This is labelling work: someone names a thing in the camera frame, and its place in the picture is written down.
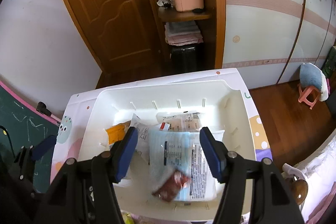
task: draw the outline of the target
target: white plastic bin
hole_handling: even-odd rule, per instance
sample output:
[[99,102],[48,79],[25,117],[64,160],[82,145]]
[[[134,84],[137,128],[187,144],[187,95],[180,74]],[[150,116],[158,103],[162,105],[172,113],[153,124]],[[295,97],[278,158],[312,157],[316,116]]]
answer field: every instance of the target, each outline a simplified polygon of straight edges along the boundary
[[[108,89],[94,104],[85,130],[78,160],[88,160],[108,150],[104,128],[126,122],[137,114],[146,124],[158,124],[158,112],[198,111],[202,125],[211,131],[225,127],[223,142],[228,150],[245,159],[255,160],[252,131],[244,100],[239,90],[231,89],[224,80],[175,83]],[[149,168],[134,153],[130,178],[114,184],[120,209],[151,218],[176,221],[206,221],[214,218],[224,185],[217,183],[217,198],[210,202],[166,203],[151,195]],[[252,181],[246,183],[243,214],[250,211]]]

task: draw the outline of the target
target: door panel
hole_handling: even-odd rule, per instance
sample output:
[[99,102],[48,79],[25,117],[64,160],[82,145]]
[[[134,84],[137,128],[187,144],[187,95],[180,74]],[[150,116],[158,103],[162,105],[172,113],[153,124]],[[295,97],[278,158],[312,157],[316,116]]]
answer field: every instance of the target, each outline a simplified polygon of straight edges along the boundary
[[149,0],[68,0],[108,73],[159,63],[160,42]]

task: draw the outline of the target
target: orange dot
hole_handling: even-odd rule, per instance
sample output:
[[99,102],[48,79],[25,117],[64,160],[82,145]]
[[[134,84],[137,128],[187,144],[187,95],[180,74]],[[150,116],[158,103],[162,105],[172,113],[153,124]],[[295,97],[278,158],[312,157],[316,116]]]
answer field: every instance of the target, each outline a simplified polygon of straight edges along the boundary
[[60,161],[55,164],[55,169],[57,172],[61,169],[62,165],[63,164]]

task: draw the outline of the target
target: green chalkboard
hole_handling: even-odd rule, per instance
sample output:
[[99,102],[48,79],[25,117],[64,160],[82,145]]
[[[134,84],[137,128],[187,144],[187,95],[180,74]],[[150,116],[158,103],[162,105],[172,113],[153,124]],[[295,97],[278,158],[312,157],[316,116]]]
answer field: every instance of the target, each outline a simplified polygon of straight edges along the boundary
[[[38,145],[45,137],[57,135],[58,126],[14,98],[0,81],[0,125],[7,129],[14,153],[21,147]],[[0,130],[0,153],[6,166],[13,162],[13,154],[7,136]],[[45,193],[50,183],[53,148],[36,161],[33,184],[41,193]]]

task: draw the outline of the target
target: pink stripe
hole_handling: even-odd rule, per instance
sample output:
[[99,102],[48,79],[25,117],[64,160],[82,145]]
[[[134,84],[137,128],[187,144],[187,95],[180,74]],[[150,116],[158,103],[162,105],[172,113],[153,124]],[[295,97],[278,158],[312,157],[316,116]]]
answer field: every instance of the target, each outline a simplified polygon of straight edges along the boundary
[[15,100],[17,100],[18,102],[20,102],[21,104],[23,104],[26,108],[30,109],[31,111],[35,112],[37,115],[40,115],[42,118],[46,119],[47,121],[51,122],[51,123],[54,123],[54,124],[57,124],[57,122],[44,115],[44,114],[41,114],[40,112],[38,112],[34,107],[32,107],[30,104],[28,104],[26,101],[24,101],[23,99],[21,99],[18,95],[16,95],[13,91],[10,90],[9,87],[7,87],[4,82],[0,81],[0,86],[4,88],[5,91],[7,91],[11,96],[14,97]]
[[[326,59],[326,56],[310,57],[310,58],[291,58],[289,63],[295,62],[315,62],[317,59]],[[240,61],[233,63],[225,63],[222,65],[223,69],[227,68],[243,68],[251,66],[260,66],[260,65],[271,65],[271,64],[285,64],[287,58],[278,58],[278,59],[263,59],[263,60],[251,60],[251,61]]]
[[[292,0],[226,0],[227,5],[243,5],[276,12],[284,13],[287,15],[301,18],[302,5]],[[319,26],[324,30],[328,30],[329,22],[320,17],[317,13],[305,9],[304,20]],[[329,32],[336,35],[336,28],[332,25],[329,26]]]

